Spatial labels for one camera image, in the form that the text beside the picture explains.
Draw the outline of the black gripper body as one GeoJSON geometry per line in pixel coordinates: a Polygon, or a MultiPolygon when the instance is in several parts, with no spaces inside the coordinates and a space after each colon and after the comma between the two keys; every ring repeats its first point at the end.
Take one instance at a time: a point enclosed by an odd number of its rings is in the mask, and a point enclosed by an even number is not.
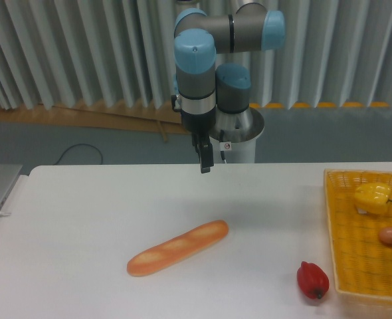
{"type": "Polygon", "coordinates": [[[181,123],[192,134],[204,134],[215,126],[216,110],[212,109],[204,114],[190,114],[182,110],[181,123]]]}

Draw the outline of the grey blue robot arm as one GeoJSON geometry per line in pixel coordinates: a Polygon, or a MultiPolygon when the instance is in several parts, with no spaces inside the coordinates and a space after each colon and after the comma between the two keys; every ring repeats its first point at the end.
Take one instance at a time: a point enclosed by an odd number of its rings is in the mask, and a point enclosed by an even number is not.
{"type": "Polygon", "coordinates": [[[217,65],[218,54],[272,51],[283,46],[282,11],[256,1],[234,1],[230,15],[209,16],[190,7],[178,14],[174,28],[174,112],[191,134],[201,173],[216,163],[254,163],[264,118],[250,107],[248,68],[217,65]]]}

